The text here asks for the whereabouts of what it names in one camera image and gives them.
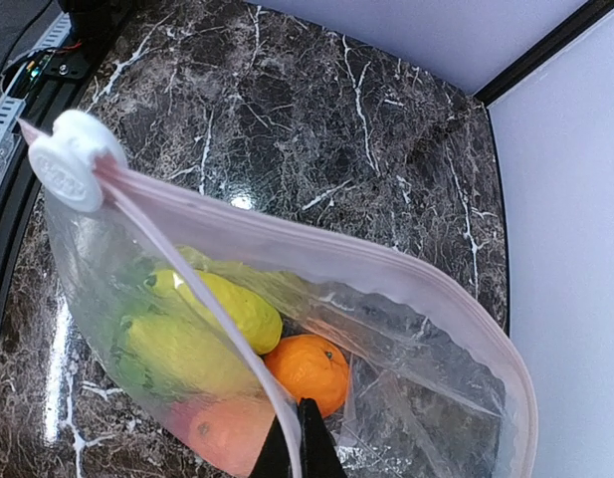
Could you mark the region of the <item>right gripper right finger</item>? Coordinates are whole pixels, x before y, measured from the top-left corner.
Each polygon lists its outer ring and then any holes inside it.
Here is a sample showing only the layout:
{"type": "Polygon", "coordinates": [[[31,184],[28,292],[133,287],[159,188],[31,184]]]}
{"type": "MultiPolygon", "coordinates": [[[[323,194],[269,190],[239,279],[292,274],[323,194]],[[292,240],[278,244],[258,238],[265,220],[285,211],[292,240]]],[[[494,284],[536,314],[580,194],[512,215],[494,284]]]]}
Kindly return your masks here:
{"type": "Polygon", "coordinates": [[[303,398],[299,404],[302,432],[301,466],[306,478],[346,478],[337,458],[334,443],[328,432],[317,403],[303,398]]]}

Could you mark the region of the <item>toy orange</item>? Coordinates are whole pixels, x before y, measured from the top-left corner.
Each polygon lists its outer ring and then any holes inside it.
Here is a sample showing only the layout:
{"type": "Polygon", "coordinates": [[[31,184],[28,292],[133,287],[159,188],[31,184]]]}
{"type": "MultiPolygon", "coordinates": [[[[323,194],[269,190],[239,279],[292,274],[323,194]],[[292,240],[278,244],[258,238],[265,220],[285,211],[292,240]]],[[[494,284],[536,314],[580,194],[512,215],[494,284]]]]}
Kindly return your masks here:
{"type": "Polygon", "coordinates": [[[264,363],[297,402],[313,399],[323,418],[333,415],[346,401],[349,365],[340,349],[320,336],[283,338],[265,355],[264,363]]]}

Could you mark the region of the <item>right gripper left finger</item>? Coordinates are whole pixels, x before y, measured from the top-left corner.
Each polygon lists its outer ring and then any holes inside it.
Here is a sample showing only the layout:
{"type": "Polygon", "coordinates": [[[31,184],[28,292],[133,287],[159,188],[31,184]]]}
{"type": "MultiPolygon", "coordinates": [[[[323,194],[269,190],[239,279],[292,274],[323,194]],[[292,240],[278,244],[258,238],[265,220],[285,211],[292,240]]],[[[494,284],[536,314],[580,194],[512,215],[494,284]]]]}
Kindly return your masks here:
{"type": "Polygon", "coordinates": [[[289,478],[300,472],[300,445],[287,440],[280,421],[275,417],[251,478],[289,478]]]}

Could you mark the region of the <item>clear zip top bag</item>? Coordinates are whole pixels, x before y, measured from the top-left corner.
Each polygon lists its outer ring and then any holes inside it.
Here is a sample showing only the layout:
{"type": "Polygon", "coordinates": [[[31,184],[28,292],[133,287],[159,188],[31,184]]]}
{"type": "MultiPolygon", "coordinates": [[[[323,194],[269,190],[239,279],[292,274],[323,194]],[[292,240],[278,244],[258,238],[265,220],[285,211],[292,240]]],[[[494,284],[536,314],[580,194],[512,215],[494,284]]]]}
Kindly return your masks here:
{"type": "Polygon", "coordinates": [[[347,477],[527,477],[538,436],[531,379],[487,311],[428,263],[349,236],[304,226],[177,187],[128,166],[112,132],[72,110],[62,141],[82,176],[44,182],[52,254],[69,312],[110,378],[163,427],[176,402],[268,401],[300,445],[299,402],[275,379],[195,270],[265,299],[281,339],[320,336],[350,369],[344,405],[322,418],[347,477]],[[172,269],[218,320],[170,304],[143,281],[172,269]],[[255,375],[254,392],[164,396],[118,374],[126,316],[200,324],[255,375]]]}

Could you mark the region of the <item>yellow toy banana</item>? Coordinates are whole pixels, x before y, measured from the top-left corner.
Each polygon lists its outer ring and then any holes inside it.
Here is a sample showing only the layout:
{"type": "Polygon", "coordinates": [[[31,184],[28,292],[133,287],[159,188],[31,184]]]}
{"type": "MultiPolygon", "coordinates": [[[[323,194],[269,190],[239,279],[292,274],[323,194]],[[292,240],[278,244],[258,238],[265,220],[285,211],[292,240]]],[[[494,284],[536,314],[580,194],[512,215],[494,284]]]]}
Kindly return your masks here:
{"type": "MultiPolygon", "coordinates": [[[[223,309],[236,324],[251,348],[259,356],[270,353],[279,343],[283,321],[279,312],[258,294],[216,274],[195,270],[223,309]]],[[[186,304],[207,324],[219,329],[220,324],[205,305],[191,293],[187,284],[172,269],[156,269],[143,281],[157,297],[170,304],[186,304]]]]}

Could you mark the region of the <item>green orange toy mango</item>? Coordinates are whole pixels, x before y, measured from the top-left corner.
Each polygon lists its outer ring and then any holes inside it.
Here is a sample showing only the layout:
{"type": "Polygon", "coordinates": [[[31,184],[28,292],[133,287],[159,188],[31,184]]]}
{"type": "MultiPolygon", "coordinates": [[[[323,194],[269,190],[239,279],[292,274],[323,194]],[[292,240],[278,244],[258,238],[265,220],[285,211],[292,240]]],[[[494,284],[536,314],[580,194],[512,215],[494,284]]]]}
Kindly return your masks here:
{"type": "Polygon", "coordinates": [[[251,474],[275,419],[273,406],[253,397],[211,403],[174,403],[166,426],[215,468],[235,477],[251,474]]]}

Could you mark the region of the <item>yellow toy pepper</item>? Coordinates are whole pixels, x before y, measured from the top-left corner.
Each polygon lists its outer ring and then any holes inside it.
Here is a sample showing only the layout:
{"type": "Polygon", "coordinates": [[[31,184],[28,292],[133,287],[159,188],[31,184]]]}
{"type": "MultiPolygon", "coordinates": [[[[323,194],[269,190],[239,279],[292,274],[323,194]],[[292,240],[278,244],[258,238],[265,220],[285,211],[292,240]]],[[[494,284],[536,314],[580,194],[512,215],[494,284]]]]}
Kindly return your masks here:
{"type": "Polygon", "coordinates": [[[254,392],[260,383],[208,328],[159,314],[126,316],[116,340],[118,374],[164,396],[254,392]]]}

